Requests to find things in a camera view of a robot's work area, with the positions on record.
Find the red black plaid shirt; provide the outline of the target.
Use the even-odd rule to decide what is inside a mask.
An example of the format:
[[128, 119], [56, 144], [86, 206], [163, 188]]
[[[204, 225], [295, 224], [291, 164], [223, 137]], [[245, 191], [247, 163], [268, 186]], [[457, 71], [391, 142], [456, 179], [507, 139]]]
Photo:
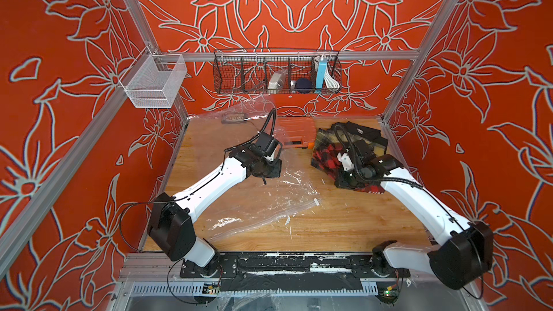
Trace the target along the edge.
[[323, 171], [339, 189], [364, 192], [369, 194], [383, 194], [385, 191], [379, 184], [366, 184], [354, 178], [354, 170], [344, 171], [338, 155], [345, 152], [340, 143], [324, 143], [319, 148], [313, 149], [311, 166]]

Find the clear plastic vacuum bag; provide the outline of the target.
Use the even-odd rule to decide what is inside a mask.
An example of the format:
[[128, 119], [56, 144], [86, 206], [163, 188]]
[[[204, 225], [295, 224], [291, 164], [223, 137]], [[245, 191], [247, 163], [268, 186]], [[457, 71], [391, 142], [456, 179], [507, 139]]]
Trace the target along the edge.
[[[226, 148], [255, 136], [272, 109], [277, 109], [275, 104], [261, 96], [193, 117], [188, 131], [189, 152], [193, 155], [191, 165], [198, 177], [223, 162]], [[229, 113], [246, 113], [249, 119], [242, 124], [224, 125], [222, 116]], [[308, 149], [282, 148], [281, 177], [266, 182], [249, 177], [234, 186], [200, 215], [194, 224], [195, 230], [207, 240], [223, 240], [274, 222], [287, 225], [291, 217], [315, 207], [321, 188], [309, 171], [309, 152]]]

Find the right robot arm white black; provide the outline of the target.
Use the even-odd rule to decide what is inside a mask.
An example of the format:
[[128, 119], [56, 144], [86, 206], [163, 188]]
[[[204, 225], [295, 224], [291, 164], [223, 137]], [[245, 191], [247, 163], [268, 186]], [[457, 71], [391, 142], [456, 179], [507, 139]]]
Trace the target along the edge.
[[354, 141], [342, 123], [332, 126], [344, 153], [338, 154], [339, 181], [350, 187], [382, 187], [429, 231], [435, 245], [417, 247], [388, 240], [372, 250], [371, 269], [378, 276], [409, 269], [433, 274], [446, 287], [464, 288], [492, 269], [493, 231], [455, 212], [419, 184], [397, 158], [376, 156], [364, 141]]

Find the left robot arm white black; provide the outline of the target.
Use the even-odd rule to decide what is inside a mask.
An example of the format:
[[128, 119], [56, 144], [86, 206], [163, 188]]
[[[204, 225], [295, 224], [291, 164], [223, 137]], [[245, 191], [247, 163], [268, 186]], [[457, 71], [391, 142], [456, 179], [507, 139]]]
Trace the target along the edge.
[[202, 275], [219, 269], [220, 253], [200, 238], [194, 224], [214, 201], [249, 177], [263, 182], [279, 178], [283, 145], [274, 135], [277, 111], [267, 115], [253, 138], [224, 150], [223, 162], [207, 176], [173, 197], [162, 193], [152, 201], [148, 236], [171, 261], [193, 263]]

